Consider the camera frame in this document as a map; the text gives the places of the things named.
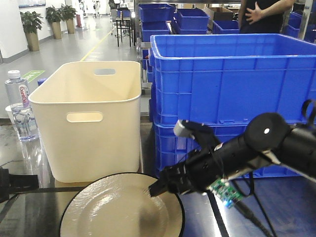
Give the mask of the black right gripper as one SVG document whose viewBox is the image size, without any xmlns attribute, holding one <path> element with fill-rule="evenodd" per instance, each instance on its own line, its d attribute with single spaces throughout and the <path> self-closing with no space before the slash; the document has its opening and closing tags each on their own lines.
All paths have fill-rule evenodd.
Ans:
<svg viewBox="0 0 316 237">
<path fill-rule="evenodd" d="M 186 160 L 173 166 L 167 166 L 160 172 L 160 177 L 148 186 L 151 197 L 165 192 L 186 194 L 203 193 L 208 186 L 222 178 L 221 145 L 210 149 L 194 149 Z"/>
</svg>

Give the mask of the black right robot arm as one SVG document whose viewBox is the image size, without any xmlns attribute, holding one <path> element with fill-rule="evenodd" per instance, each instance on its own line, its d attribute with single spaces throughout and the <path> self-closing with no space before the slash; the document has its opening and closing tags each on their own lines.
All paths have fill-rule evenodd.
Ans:
<svg viewBox="0 0 316 237">
<path fill-rule="evenodd" d="M 315 127 L 289 125 L 277 113 L 256 116 L 244 133 L 224 143 L 210 126 L 189 120 L 177 121 L 174 133 L 194 139 L 200 148 L 160 172 L 149 186 L 153 197 L 165 192 L 204 193 L 218 179 L 232 180 L 269 165 L 285 166 L 310 180 L 316 178 Z"/>
</svg>

